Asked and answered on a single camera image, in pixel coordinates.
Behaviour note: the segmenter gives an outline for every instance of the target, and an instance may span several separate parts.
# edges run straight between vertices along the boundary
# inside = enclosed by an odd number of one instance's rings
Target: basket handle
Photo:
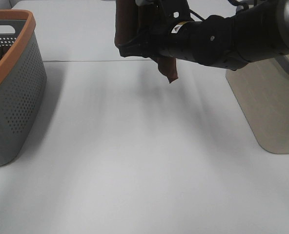
[[[10,73],[31,39],[36,22],[32,12],[26,10],[0,10],[0,24],[11,25],[18,33],[16,41],[0,60],[0,84]]]

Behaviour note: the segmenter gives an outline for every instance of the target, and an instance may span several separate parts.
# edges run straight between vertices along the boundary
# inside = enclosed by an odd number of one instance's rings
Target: beige base
[[[289,154],[289,75],[270,59],[226,77],[261,147]]]

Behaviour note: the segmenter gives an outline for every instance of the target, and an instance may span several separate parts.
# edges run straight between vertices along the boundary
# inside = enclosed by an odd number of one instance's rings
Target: laundry basket
[[[0,10],[0,25],[15,30],[0,34],[0,48],[11,46],[0,60],[1,166],[20,152],[39,110],[47,77],[34,34],[33,14]]]

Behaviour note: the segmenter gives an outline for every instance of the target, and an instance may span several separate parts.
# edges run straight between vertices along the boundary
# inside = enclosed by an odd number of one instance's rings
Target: gray basket
[[[11,45],[0,61],[1,166],[20,152],[39,110],[47,77],[32,13],[0,11],[0,25],[11,25],[16,31],[0,35],[0,45]]]

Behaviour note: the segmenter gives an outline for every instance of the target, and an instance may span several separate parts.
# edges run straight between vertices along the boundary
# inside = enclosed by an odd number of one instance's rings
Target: white table
[[[231,16],[235,9],[227,0],[190,0],[191,9],[202,16]],[[121,58],[114,46],[115,2],[102,0],[26,0],[14,9],[33,12],[35,33],[44,61],[144,60]]]
[[[289,155],[257,144],[220,69],[47,62],[0,234],[289,233]]]

